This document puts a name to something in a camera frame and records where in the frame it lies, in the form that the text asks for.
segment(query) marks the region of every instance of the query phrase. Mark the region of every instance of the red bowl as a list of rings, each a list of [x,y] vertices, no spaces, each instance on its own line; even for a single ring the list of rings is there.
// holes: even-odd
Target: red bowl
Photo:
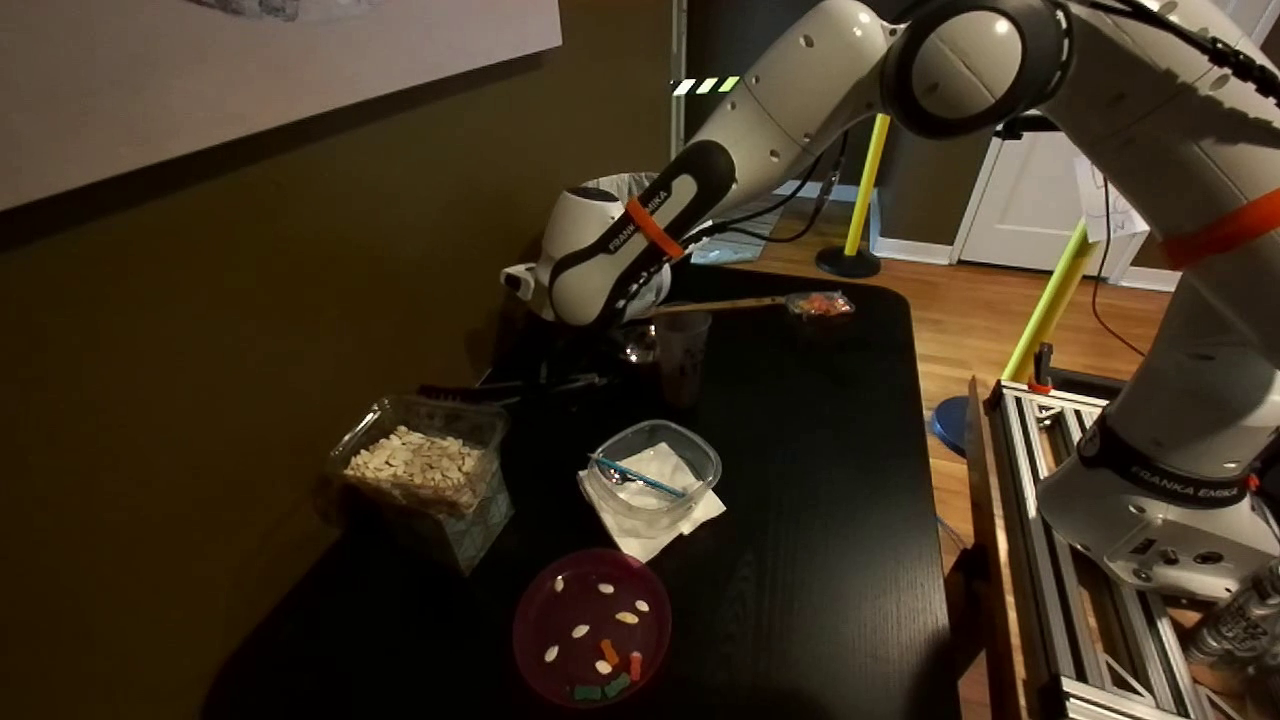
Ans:
[[[549,565],[521,596],[511,651],[522,686],[559,709],[605,709],[639,692],[672,643],[662,584],[612,548]]]

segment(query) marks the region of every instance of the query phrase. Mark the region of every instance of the whiteboard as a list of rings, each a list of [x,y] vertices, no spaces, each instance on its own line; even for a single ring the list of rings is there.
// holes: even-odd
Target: whiteboard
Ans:
[[[554,45],[554,0],[0,5],[0,208]]]

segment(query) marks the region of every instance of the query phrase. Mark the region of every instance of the wooden floor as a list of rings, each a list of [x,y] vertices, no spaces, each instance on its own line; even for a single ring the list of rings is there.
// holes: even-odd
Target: wooden floor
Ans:
[[[749,273],[782,273],[782,277],[824,277],[817,270],[817,247],[838,243],[838,229],[821,229],[800,243],[771,243],[761,260],[741,265]],[[880,277],[862,286],[896,288],[910,306],[917,326],[917,364],[919,392],[929,411],[964,398],[973,379],[986,392],[1041,301],[1044,273],[1004,273],[1004,270],[966,270],[966,265],[893,265],[883,260]],[[1162,292],[1132,292],[1132,288],[1095,288],[1080,286],[1072,298],[1060,332],[1052,367],[1129,379],[1141,364],[1132,350],[1112,339],[1112,332],[1092,316],[1092,292],[1101,316],[1141,351],[1153,343],[1156,326],[1162,321]],[[940,439],[929,439],[934,511],[940,511],[940,565],[949,570],[964,545],[973,545],[973,511],[966,511],[966,467]],[[964,717],[993,717],[982,692],[982,666],[960,686]]]

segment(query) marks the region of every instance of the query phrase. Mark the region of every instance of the yellow pole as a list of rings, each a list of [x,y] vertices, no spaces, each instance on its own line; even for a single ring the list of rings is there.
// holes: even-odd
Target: yellow pole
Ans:
[[[866,156],[862,156],[862,175],[856,179],[856,205],[852,205],[852,220],[846,220],[846,236],[842,236],[842,258],[856,258],[862,247],[877,175],[880,175],[880,162],[883,162],[883,144],[886,144],[886,125],[893,125],[893,118],[877,111]]]
[[[1006,383],[1028,379],[1033,357],[1041,351],[1044,337],[1055,332],[1055,326],[1060,326],[1062,312],[1066,312],[1066,301],[1072,301],[1074,288],[1080,288],[1087,251],[1092,251],[1092,243],[1087,243],[1087,225],[1080,220],[1074,232],[1072,232],[1072,240],[1066,240],[1066,247],[1062,247],[1062,258],[1055,260],[1055,270],[1052,270],[1052,277],[1046,277],[1046,286],[1044,286],[1044,292],[1041,292],[1041,301],[1034,301],[1034,309],[1033,309],[1033,316],[1028,316],[1028,326],[1024,326],[1024,337],[1015,339],[1015,350],[1010,350],[998,379],[1006,379]]]

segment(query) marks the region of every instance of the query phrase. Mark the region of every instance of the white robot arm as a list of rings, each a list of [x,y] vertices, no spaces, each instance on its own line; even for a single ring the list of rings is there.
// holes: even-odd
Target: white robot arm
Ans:
[[[709,220],[769,199],[859,118],[956,135],[1041,109],[1183,265],[1153,357],[1041,509],[1125,584],[1224,602],[1280,555],[1245,489],[1280,428],[1277,97],[1207,0],[942,0],[908,23],[824,0],[657,179],[565,194],[542,258],[504,279],[549,321],[617,326],[662,301]]]

